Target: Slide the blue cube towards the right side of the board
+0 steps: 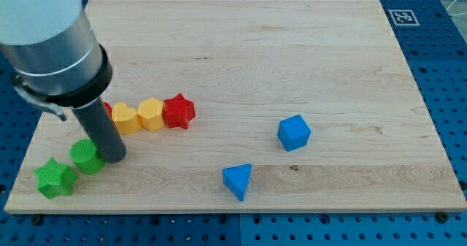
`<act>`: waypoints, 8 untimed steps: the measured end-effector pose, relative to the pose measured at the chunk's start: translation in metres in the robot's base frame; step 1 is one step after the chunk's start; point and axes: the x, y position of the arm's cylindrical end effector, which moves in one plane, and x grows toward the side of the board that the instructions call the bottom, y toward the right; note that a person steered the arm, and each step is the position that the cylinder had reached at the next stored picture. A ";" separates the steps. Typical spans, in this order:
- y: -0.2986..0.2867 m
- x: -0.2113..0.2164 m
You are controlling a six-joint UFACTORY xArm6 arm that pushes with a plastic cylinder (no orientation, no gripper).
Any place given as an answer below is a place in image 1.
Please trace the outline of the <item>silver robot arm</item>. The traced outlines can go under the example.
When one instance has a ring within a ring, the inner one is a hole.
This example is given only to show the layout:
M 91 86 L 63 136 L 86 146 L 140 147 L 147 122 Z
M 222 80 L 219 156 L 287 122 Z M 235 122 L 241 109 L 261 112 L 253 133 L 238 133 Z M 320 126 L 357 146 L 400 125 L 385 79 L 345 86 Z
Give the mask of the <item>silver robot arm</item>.
M 82 0 L 1 0 L 1 52 L 17 93 L 61 120 L 63 107 L 88 106 L 112 78 Z

